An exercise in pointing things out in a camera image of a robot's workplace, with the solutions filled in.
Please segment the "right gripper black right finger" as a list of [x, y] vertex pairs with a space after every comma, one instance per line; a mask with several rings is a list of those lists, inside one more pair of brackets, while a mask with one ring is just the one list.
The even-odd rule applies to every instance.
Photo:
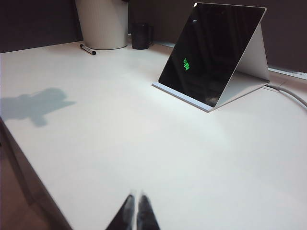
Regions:
[[138, 203], [137, 230], [159, 230], [149, 197], [142, 193]]

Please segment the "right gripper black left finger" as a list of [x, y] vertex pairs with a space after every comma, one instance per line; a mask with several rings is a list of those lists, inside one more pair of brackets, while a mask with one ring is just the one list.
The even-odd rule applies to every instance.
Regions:
[[135, 211], [135, 196], [129, 194], [106, 230], [131, 230]]

